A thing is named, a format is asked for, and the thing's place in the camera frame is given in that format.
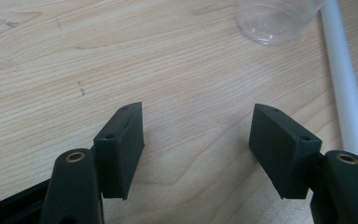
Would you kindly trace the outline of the clear plastic cup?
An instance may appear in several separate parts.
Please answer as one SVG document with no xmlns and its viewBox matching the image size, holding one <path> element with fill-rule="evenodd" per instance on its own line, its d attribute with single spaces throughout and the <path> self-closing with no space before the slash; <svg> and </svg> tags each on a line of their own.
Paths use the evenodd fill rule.
<svg viewBox="0 0 358 224">
<path fill-rule="evenodd" d="M 325 0 L 239 0 L 236 22 L 243 35 L 271 46 L 295 39 Z"/>
</svg>

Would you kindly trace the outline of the white tube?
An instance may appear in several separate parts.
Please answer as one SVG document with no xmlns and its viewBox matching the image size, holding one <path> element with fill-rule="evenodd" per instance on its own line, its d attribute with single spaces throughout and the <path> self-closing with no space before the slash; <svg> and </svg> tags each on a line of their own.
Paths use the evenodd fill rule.
<svg viewBox="0 0 358 224">
<path fill-rule="evenodd" d="M 321 15 L 343 148 L 358 155 L 358 87 L 338 0 L 325 0 Z"/>
</svg>

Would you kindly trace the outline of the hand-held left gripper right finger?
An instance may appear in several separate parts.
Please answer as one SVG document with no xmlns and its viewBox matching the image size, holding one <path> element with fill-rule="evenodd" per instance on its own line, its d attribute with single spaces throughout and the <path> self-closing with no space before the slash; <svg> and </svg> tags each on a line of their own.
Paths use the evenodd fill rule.
<svg viewBox="0 0 358 224">
<path fill-rule="evenodd" d="M 358 224 L 358 156 L 321 153 L 322 140 L 281 110 L 256 104 L 249 148 L 283 199 L 313 192 L 315 224 Z"/>
</svg>

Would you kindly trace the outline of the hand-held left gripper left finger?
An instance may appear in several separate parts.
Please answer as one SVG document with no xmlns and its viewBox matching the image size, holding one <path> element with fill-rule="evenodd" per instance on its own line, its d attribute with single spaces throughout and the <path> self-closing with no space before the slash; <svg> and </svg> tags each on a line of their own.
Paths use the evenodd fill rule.
<svg viewBox="0 0 358 224">
<path fill-rule="evenodd" d="M 144 143 L 140 102 L 122 106 L 93 139 L 55 161 L 39 224 L 104 224 L 103 200 L 125 200 Z"/>
</svg>

